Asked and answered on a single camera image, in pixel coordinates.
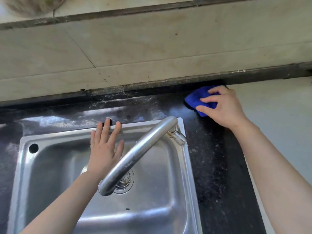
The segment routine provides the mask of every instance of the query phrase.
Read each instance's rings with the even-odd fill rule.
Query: blue cloth
[[[194,92],[192,92],[191,94],[189,94],[184,100],[185,100],[185,102],[188,105],[190,105],[194,109],[196,109],[196,107],[199,106],[199,105],[215,109],[216,105],[217,105],[217,102],[204,103],[204,102],[201,102],[199,100],[200,98],[206,98],[206,97],[209,97],[211,95],[219,95],[219,93],[215,93],[215,94],[209,94],[208,93],[208,90],[210,90],[210,89],[212,89],[214,87],[216,87],[216,86],[204,86],[204,87],[201,87],[201,88],[195,90]],[[204,114],[202,112],[198,111],[198,113],[199,113],[199,115],[201,117],[206,117],[207,116],[206,114]]]

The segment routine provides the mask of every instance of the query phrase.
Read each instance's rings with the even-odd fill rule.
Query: faucet
[[[98,191],[103,196],[111,195],[119,180],[143,157],[144,154],[165,134],[173,138],[178,145],[186,143],[185,136],[180,132],[178,120],[174,116],[169,116],[143,135],[137,143],[130,149],[99,183]]]

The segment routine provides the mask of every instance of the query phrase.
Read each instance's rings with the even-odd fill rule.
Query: faucet hole
[[[34,143],[34,144],[32,144],[31,146],[29,146],[29,152],[31,152],[31,153],[37,153],[38,152],[38,150],[39,150],[39,146],[36,144],[36,143]]]

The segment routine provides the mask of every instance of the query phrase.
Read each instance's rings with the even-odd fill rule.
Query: drain strainer
[[[134,182],[134,174],[133,171],[130,170],[117,183],[114,193],[116,194],[126,193],[132,187],[133,182]]]

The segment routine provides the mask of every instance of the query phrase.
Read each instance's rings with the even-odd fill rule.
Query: sink basin
[[[124,153],[158,122],[124,124]],[[178,126],[185,135],[182,118]],[[91,130],[21,138],[8,234],[19,233],[86,170]],[[127,185],[110,196],[94,195],[74,233],[202,233],[186,144],[163,136],[123,179]]]

